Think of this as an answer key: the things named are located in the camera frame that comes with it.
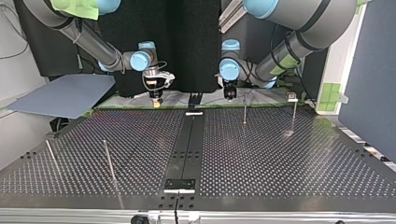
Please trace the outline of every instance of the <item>gray robot arm segment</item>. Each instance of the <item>gray robot arm segment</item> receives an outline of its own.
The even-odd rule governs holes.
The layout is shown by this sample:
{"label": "gray robot arm segment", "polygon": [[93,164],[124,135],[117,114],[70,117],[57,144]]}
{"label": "gray robot arm segment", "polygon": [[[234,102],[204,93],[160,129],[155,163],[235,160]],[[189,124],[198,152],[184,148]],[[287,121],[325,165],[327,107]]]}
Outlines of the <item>gray robot arm segment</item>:
{"label": "gray robot arm segment", "polygon": [[[288,55],[304,58],[329,47],[346,31],[356,6],[356,0],[244,0],[245,10],[258,19],[295,30],[273,50],[275,57],[268,55],[257,65],[257,76],[270,80],[271,71]],[[252,82],[265,84],[257,79]]]}
{"label": "gray robot arm segment", "polygon": [[24,4],[42,23],[63,33],[75,44],[90,53],[107,70],[122,71],[124,68],[131,69],[130,66],[128,67],[129,59],[124,59],[117,49],[107,44],[84,22],[82,27],[78,29],[75,23],[76,18],[53,10],[51,5],[49,5],[49,1],[24,0]]}

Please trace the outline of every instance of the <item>black curtain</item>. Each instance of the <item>black curtain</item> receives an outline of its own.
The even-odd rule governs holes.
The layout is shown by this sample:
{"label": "black curtain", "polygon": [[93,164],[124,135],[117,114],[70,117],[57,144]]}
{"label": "black curtain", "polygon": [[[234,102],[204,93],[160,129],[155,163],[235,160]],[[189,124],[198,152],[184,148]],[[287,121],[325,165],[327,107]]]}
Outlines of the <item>black curtain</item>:
{"label": "black curtain", "polygon": [[[142,41],[154,41],[163,70],[177,77],[171,89],[213,92],[217,88],[221,35],[220,0],[123,0],[120,8],[100,18],[103,38],[120,51],[137,50]],[[115,73],[121,96],[146,91],[141,74]]]}

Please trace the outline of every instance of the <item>metal pin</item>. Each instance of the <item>metal pin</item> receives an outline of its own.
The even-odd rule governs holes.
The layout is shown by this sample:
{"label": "metal pin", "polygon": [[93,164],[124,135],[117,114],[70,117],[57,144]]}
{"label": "metal pin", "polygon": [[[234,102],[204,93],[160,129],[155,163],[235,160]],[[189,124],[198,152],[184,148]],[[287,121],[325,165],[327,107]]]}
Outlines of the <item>metal pin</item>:
{"label": "metal pin", "polygon": [[296,118],[297,104],[298,104],[298,102],[295,102],[295,103],[294,103],[293,119]]}
{"label": "metal pin", "polygon": [[51,145],[50,145],[50,141],[49,141],[49,140],[46,140],[46,144],[47,144],[47,148],[49,149],[49,154],[50,154],[50,156],[52,157],[53,160],[56,160],[55,154],[53,154],[52,147],[51,147]]}
{"label": "metal pin", "polygon": [[103,140],[103,146],[105,147],[107,160],[108,160],[108,166],[110,167],[111,175],[113,177],[113,180],[117,181],[116,174],[114,173],[114,169],[113,169],[113,162],[111,161],[111,157],[110,157],[110,151],[108,150],[107,140]]}
{"label": "metal pin", "polygon": [[244,124],[247,124],[247,116],[248,116],[248,106],[247,106],[247,99],[248,99],[248,95],[245,95],[245,100],[244,100]]}

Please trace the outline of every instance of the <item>white wall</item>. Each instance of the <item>white wall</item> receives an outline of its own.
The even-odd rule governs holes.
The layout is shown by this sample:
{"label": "white wall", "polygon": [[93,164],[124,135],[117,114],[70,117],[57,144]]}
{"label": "white wall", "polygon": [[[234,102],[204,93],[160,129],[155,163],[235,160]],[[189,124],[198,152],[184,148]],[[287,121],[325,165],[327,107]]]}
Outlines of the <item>white wall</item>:
{"label": "white wall", "polygon": [[[347,80],[349,78],[359,36],[361,34],[361,25],[364,19],[366,7],[367,6],[363,6],[361,8],[361,12],[355,15],[346,32],[330,46],[318,99],[320,99],[323,84],[325,83],[340,83],[341,93],[345,93]],[[338,115],[340,113],[340,107],[341,103],[337,105],[334,112],[317,112],[320,115]]]}
{"label": "white wall", "polygon": [[[13,6],[12,0],[0,0]],[[11,21],[21,29],[18,19],[7,11]],[[21,39],[0,15],[0,58],[22,51]],[[45,84],[30,49],[22,55],[0,60],[0,169],[21,154],[38,146],[50,132],[50,117],[15,113],[4,109],[18,97]]]}

